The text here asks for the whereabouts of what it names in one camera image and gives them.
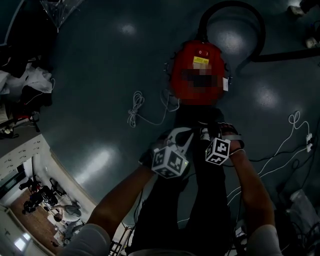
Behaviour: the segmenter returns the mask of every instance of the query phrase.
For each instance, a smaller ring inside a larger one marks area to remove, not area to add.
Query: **hand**
[[[227,124],[227,123],[222,123],[221,126],[222,128],[233,128],[232,125]],[[222,135],[235,135],[234,132],[230,132],[230,131],[226,131],[223,132]],[[230,152],[233,152],[234,150],[240,149],[241,145],[240,142],[238,140],[231,140],[230,142]]]
[[[152,168],[152,163],[154,160],[155,155],[155,149],[163,149],[167,145],[168,141],[168,134],[167,132],[160,135],[160,137],[157,139],[156,142],[151,143],[149,145],[149,148],[144,152],[140,159],[139,163],[145,167],[148,167],[149,169]]]

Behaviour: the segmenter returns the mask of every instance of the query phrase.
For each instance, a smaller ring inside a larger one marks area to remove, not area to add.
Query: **yellow label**
[[[200,57],[193,57],[193,63],[201,63],[201,64],[208,64],[209,60],[207,58],[200,58]]]

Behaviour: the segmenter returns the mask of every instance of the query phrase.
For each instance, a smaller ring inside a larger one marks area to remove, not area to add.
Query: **forearm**
[[[274,210],[269,194],[246,153],[240,150],[230,159],[240,181],[249,234],[260,226],[275,225]]]
[[[87,223],[104,228],[112,238],[154,172],[143,165],[111,190],[95,207]]]
[[[52,207],[53,210],[62,210],[63,206],[62,205],[56,205]]]

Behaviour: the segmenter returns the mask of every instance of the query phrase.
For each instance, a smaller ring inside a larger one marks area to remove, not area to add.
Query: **electrical outlet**
[[[306,136],[306,138],[305,138],[305,140],[306,140],[306,151],[309,153],[310,151],[311,151],[311,147],[312,147],[312,143],[310,142],[309,143],[309,141],[312,139],[312,133],[309,133],[307,136]]]

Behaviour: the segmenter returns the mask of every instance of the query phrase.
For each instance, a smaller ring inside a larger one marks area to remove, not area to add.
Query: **leg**
[[[300,2],[300,8],[306,14],[312,7],[315,7],[317,4],[319,4],[319,0],[302,0]]]
[[[205,161],[209,145],[210,141],[199,140],[193,151],[198,193],[185,229],[186,250],[198,256],[210,253],[204,246],[200,251],[201,245],[211,245],[215,255],[224,255],[231,234],[225,173],[222,166]]]
[[[320,42],[320,26],[318,26],[318,28],[316,29],[313,37],[317,41],[317,43]]]
[[[181,180],[158,177],[140,211],[128,254],[143,249],[177,249],[177,208]]]

